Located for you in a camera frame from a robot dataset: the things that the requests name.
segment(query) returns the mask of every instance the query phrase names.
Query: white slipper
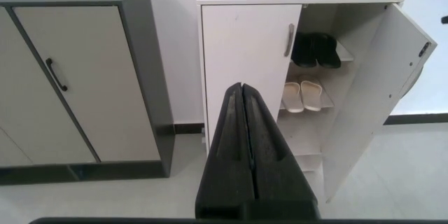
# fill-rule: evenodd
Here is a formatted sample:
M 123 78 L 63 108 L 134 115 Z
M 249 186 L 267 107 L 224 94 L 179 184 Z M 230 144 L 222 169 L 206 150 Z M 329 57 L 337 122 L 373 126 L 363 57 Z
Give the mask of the white slipper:
M 310 111 L 320 111 L 322 108 L 321 94 L 322 86 L 310 80 L 300 83 L 303 106 Z
M 281 103 L 283 103 L 285 109 L 291 113 L 299 113 L 303 111 L 299 83 L 285 83 Z

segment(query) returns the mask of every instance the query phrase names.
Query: black door handle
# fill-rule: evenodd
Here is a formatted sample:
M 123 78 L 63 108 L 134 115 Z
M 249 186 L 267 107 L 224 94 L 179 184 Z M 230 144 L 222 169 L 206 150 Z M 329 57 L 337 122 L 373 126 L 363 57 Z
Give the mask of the black door handle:
M 50 70 L 51 75 L 53 76 L 53 78 L 55 79 L 57 85 L 62 89 L 62 91 L 67 91 L 68 88 L 66 85 L 61 84 L 61 82 L 59 81 L 59 79 L 57 78 L 55 72 L 53 71 L 53 68 L 51 67 L 51 64 L 53 63 L 53 61 L 48 58 L 45 63 L 47 64 L 48 69 Z

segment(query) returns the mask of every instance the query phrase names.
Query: metal handle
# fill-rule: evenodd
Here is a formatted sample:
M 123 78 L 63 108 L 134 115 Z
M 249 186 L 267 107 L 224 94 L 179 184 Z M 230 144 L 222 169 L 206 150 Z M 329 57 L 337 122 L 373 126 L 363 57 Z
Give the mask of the metal handle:
M 288 43 L 286 44 L 286 50 L 283 56 L 288 56 L 291 51 L 291 46 L 293 44 L 293 36 L 294 36 L 294 24 L 289 24 L 289 33 L 288 33 Z
M 55 72 L 53 71 L 53 68 L 51 67 L 51 64 L 53 64 L 53 61 L 52 61 L 50 58 L 48 58 L 48 59 L 45 61 L 45 64 L 47 64 L 47 67 L 48 67 L 48 69 L 50 70 L 50 73 L 51 73 L 51 75 L 53 76 L 53 78 L 55 79 L 55 81 L 56 81 L 57 85 L 59 86 L 59 88 L 62 89 L 62 91 L 67 91 L 67 90 L 68 90 L 67 86 L 61 84 L 61 82 L 60 82 L 59 79 L 57 78 Z

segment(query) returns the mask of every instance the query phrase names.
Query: white wall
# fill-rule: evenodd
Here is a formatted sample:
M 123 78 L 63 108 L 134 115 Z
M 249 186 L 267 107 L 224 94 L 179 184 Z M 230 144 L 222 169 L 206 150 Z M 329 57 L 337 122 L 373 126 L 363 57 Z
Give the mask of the white wall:
M 202 123 L 202 95 L 195 0 L 151 0 L 175 123 Z M 414 88 L 393 114 L 448 112 L 448 0 L 406 0 L 404 9 L 439 46 Z

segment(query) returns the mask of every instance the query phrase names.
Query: cabinet door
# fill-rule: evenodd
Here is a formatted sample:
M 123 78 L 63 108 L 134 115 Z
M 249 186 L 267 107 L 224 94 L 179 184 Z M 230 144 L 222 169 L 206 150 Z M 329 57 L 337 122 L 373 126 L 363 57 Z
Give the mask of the cabinet door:
M 336 193 L 436 46 L 398 5 L 388 6 L 322 147 L 327 198 Z
M 15 12 L 101 161 L 160 160 L 117 6 Z
M 0 27 L 1 131 L 34 164 L 94 162 L 44 72 L 1 7 Z
M 31 160 L 0 128 L 0 168 L 31 165 Z
M 293 44 L 301 9 L 300 4 L 202 7 L 210 139 L 225 91 L 237 82 L 256 88 L 277 119 L 292 49 L 286 50 Z

